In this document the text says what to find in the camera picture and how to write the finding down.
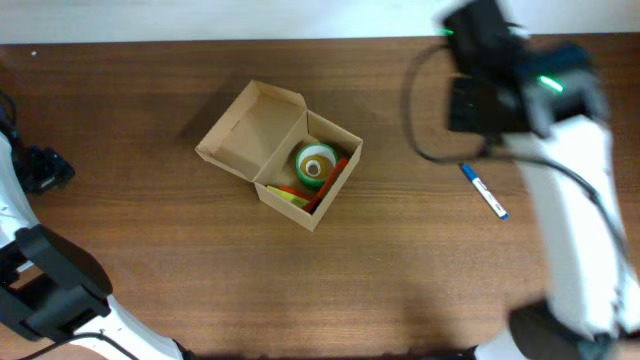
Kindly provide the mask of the brown cardboard box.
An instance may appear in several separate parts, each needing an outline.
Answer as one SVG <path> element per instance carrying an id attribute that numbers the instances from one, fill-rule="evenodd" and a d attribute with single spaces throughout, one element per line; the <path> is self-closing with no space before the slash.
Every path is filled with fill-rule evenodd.
<path id="1" fill-rule="evenodd" d="M 267 186 L 289 186 L 314 198 L 320 188 L 305 186 L 295 164 L 300 149 L 313 143 L 329 145 L 349 162 L 310 214 Z M 312 231 L 358 164 L 362 147 L 361 138 L 311 111 L 301 94 L 253 80 L 195 151 L 205 161 L 252 183 L 262 202 Z"/>

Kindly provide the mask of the green tape roll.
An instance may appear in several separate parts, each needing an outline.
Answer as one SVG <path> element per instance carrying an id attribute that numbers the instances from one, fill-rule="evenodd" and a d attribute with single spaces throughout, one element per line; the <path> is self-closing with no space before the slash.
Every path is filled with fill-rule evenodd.
<path id="1" fill-rule="evenodd" d="M 340 157 L 327 144 L 303 146 L 296 156 L 296 171 L 302 183 L 313 189 L 321 188 L 335 169 Z"/>

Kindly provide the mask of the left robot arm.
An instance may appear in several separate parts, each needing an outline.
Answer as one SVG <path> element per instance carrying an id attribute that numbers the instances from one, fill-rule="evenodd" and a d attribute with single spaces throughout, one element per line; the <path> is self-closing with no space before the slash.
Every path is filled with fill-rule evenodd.
<path id="1" fill-rule="evenodd" d="M 27 196 L 64 187 L 73 167 L 52 148 L 26 146 L 13 100 L 1 96 L 1 322 L 29 341 L 84 347 L 105 359 L 192 359 L 177 341 L 125 310 L 87 251 L 44 226 Z"/>

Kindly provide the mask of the orange utility knife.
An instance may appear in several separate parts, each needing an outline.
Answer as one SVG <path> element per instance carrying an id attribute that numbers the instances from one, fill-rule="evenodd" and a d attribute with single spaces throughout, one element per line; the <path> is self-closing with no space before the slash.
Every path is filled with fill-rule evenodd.
<path id="1" fill-rule="evenodd" d="M 346 159 L 346 158 L 342 158 L 342 159 L 340 159 L 338 161 L 338 163 L 336 164 L 336 167 L 332 170 L 332 172 L 330 173 L 329 177 L 325 181 L 324 185 L 316 193 L 315 197 L 312 198 L 303 207 L 304 211 L 306 211 L 307 213 L 310 213 L 310 214 L 312 214 L 315 211 L 315 209 L 318 206 L 318 204 L 325 197 L 326 193 L 329 191 L 329 189 L 331 188 L 331 186 L 334 183 L 334 181 L 339 177 L 340 173 L 344 170 L 344 168 L 346 167 L 348 162 L 349 162 L 349 160 Z"/>

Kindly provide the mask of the small yellow tape roll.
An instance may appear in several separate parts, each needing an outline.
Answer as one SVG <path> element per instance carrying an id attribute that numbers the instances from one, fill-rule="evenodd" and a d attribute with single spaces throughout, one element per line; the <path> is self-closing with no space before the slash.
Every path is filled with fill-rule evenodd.
<path id="1" fill-rule="evenodd" d="M 323 155 L 309 155 L 304 157 L 299 165 L 301 177 L 305 180 L 325 180 L 334 168 L 331 160 Z"/>

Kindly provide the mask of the orange black stapler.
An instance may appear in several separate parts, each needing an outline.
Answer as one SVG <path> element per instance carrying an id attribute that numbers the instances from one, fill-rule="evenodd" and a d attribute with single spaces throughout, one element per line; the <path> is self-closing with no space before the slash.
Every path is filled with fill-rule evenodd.
<path id="1" fill-rule="evenodd" d="M 279 190 L 287 192 L 289 194 L 295 195 L 297 197 L 303 198 L 307 201 L 311 201 L 313 199 L 312 195 L 306 194 L 304 192 L 301 192 L 299 190 L 296 190 L 295 188 L 289 187 L 289 186 L 285 186 L 285 185 L 280 185 L 278 187 Z"/>

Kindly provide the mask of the yellow highlighter pen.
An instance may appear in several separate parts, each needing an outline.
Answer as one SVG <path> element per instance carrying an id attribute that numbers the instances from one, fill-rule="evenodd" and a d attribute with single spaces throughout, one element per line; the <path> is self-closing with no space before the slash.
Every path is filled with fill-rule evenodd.
<path id="1" fill-rule="evenodd" d="M 281 198 L 283 198 L 284 200 L 286 200 L 287 202 L 299 207 L 299 208 L 304 208 L 305 206 L 307 206 L 311 201 L 307 201 L 303 198 L 297 197 L 295 195 L 289 194 L 287 192 L 281 191 L 278 189 L 279 186 L 272 186 L 272 185 L 268 185 L 267 189 L 270 190 L 271 192 L 275 193 L 276 195 L 280 196 Z"/>

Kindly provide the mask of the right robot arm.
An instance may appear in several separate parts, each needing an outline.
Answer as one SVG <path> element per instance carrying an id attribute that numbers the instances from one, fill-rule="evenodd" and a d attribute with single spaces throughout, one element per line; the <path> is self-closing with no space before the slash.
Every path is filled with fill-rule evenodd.
<path id="1" fill-rule="evenodd" d="M 544 239 L 546 296 L 509 313 L 472 359 L 608 359 L 639 332 L 639 280 L 612 169 L 609 108 L 588 53 L 535 50 L 494 1 L 444 18 L 460 77 L 451 129 L 496 136 L 517 164 Z"/>

